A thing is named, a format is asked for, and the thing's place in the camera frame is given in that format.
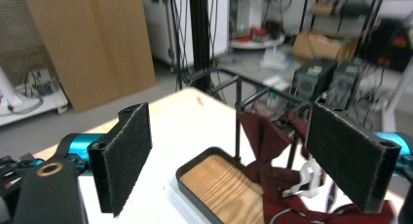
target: maroon fabric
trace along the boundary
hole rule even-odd
[[[244,174],[251,181],[260,183],[263,192],[276,202],[281,196],[280,189],[290,188],[300,182],[299,171],[271,166],[271,161],[292,140],[263,116],[244,112],[239,118],[256,159],[246,166]]]
[[[244,174],[252,182],[262,186],[265,223],[307,224],[319,221],[327,224],[381,224],[389,223],[393,219],[393,211],[387,201],[383,205],[382,212],[378,214],[362,213],[353,204],[343,205],[334,212],[327,213],[308,210],[297,196],[282,198],[281,191],[298,184],[300,174],[299,171],[292,169],[273,168],[271,161],[278,157],[292,140],[263,116],[244,112],[239,115],[239,119],[256,159],[245,167]],[[307,123],[304,120],[298,118],[292,110],[286,111],[280,120],[293,127],[304,142],[307,134]],[[304,146],[301,154],[309,158],[309,153]],[[334,197],[335,187],[331,188],[330,195]],[[331,205],[332,201],[328,201],[327,208],[329,209]]]
[[[380,213],[363,213],[353,204],[340,206],[331,213],[311,211],[297,196],[287,197],[274,203],[264,194],[263,202],[265,223],[310,224],[318,221],[325,224],[388,224],[394,218],[388,201],[384,202]]]
[[[301,138],[301,141],[303,143],[303,146],[301,147],[301,155],[304,158],[309,159],[310,153],[307,150],[307,148],[304,147],[304,141],[306,139],[308,127],[307,122],[302,118],[299,118],[297,114],[291,109],[285,111],[285,113],[282,116],[280,116],[280,120],[286,121],[295,129],[295,132],[297,132],[298,136]]]

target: white machine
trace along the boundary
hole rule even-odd
[[[413,48],[413,28],[409,31],[409,42]],[[401,78],[395,87],[389,102],[382,105],[382,131],[396,132],[394,111],[401,96],[404,94],[409,83],[413,80],[413,57],[410,58],[409,63],[404,69]]]
[[[191,9],[189,0],[175,0],[175,16],[178,24],[179,45],[183,55],[186,55],[188,66],[194,63],[191,29]],[[208,0],[208,15],[210,18],[210,37],[214,40],[214,55],[227,53],[229,43],[229,0]],[[152,56],[170,65],[176,63],[175,37],[170,0],[143,0],[146,24]]]
[[[30,71],[24,84],[14,88],[0,67],[0,126],[54,109],[62,114],[67,103],[47,69]]]

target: floor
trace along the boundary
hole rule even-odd
[[[69,108],[66,113],[58,115],[51,111],[0,127],[0,156],[12,156],[14,159],[18,159],[26,153],[34,154],[56,145],[67,134],[83,132],[116,118],[118,111],[125,107],[141,102],[151,102],[167,94],[174,93],[176,74],[170,73],[168,67],[157,61],[154,62],[154,66],[157,84],[150,89],[125,96],[85,112],[78,113]],[[239,70],[239,72],[254,76],[254,73],[250,71]],[[399,78],[399,74],[392,71],[385,72],[385,79],[381,88],[384,97],[391,95],[389,90],[395,87]],[[367,80],[365,83],[362,86],[368,88],[368,83],[372,82]],[[413,103],[413,84],[410,84],[401,99],[395,115],[397,130],[413,135],[411,103]],[[359,106],[358,114],[363,119],[366,114],[365,107]],[[367,123],[373,126],[374,131],[379,131],[380,112],[370,111]]]
[[[58,115],[46,112],[0,127],[0,157],[17,160],[26,153],[37,153],[60,142],[70,133],[89,130],[117,117],[128,106],[157,100],[175,91],[175,74],[159,62],[154,62],[156,86],[134,93],[97,108],[75,112],[73,108]]]

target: white fan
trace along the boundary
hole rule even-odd
[[[0,66],[0,116],[26,114],[35,110],[42,102],[42,97],[31,87],[15,89]]]

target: metal pole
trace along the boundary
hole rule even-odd
[[[240,136],[241,136],[241,122],[238,118],[238,114],[242,113],[244,109],[241,107],[242,96],[243,96],[243,81],[238,77],[237,80],[237,101],[235,103],[236,109],[236,122],[235,122],[235,157],[236,161],[240,161]]]
[[[172,14],[172,19],[173,19],[173,35],[175,38],[175,56],[176,56],[176,81],[178,84],[178,87],[180,90],[182,90],[182,70],[180,67],[180,56],[181,56],[181,51],[180,51],[180,45],[179,45],[179,33],[177,29],[177,16],[175,15],[175,0],[169,0],[170,1],[170,11]]]
[[[195,71],[209,68],[209,23],[207,15],[207,0],[190,0],[192,44],[194,50]],[[194,83],[194,87],[207,92],[210,77],[205,76]]]
[[[308,1],[309,1],[309,0],[306,0],[306,1],[304,2],[303,15],[301,16],[301,23],[300,23],[300,31],[299,31],[299,32],[301,32],[301,31],[303,30],[304,19],[306,18]]]
[[[404,94],[407,86],[413,78],[413,57],[410,58],[409,63],[406,66],[406,69],[401,76],[400,81],[397,84],[397,87],[394,90],[392,97],[389,99],[389,103],[386,106],[386,111],[394,112],[395,106],[401,99],[401,96]]]

